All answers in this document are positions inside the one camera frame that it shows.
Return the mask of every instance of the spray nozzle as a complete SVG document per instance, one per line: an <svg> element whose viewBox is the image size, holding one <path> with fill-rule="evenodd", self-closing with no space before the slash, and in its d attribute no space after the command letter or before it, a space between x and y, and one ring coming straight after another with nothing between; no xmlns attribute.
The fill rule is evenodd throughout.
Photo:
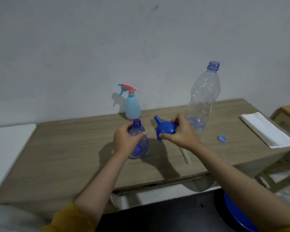
<svg viewBox="0 0 290 232"><path fill-rule="evenodd" d="M134 94L134 91L138 90L137 88L128 84L119 83L118 85L121 86L121 91L120 91L119 96L121 96L125 91L129 91L129 94L132 95Z"/></svg>

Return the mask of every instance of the white paper napkin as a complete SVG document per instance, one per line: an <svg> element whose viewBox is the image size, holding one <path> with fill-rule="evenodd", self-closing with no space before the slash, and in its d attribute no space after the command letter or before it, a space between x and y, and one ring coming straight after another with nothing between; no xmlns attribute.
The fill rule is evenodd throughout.
<svg viewBox="0 0 290 232"><path fill-rule="evenodd" d="M261 113L243 114L241 118L270 148L290 147L290 137Z"/></svg>

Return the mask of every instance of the empty water bottle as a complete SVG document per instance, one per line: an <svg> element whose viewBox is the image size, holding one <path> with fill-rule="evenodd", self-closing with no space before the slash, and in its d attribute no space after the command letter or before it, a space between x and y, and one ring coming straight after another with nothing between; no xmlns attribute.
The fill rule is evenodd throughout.
<svg viewBox="0 0 290 232"><path fill-rule="evenodd" d="M219 62L210 61L207 71L195 81L190 92L191 100L186 107L185 115L199 134L204 131L213 102L220 94L220 80L217 74L219 66Z"/></svg>
<svg viewBox="0 0 290 232"><path fill-rule="evenodd" d="M145 128L141 124L140 120L135 119L133 121L133 124L131 125L131 128L128 131L131 136L136 136L140 134L141 132L144 132ZM144 136L139 141L139 143L137 144L137 146L135 147L134 151L131 153L130 156L135 159L141 158L147 154L148 149L149 149L149 141L148 141L147 136Z"/></svg>

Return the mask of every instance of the person's right hand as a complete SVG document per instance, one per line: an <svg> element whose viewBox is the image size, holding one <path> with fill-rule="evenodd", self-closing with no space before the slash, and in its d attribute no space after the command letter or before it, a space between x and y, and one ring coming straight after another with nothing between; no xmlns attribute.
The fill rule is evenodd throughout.
<svg viewBox="0 0 290 232"><path fill-rule="evenodd" d="M174 117L171 122L179 125L175 134L160 133L159 137L169 140L175 145L192 151L192 149L198 145L204 145L194 132L191 124L185 118L183 113L179 113L177 117Z"/></svg>

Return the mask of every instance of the spray bottle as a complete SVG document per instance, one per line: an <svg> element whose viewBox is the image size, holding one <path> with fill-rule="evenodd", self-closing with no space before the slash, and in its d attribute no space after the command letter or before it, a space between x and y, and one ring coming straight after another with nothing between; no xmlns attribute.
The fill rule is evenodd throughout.
<svg viewBox="0 0 290 232"><path fill-rule="evenodd" d="M121 96L125 91L129 91L127 101L126 101L126 119L129 121L134 121L135 119L141 118L141 107L140 103L134 93L137 91L135 87L123 83L119 83L121 86L121 92L119 96Z"/></svg>

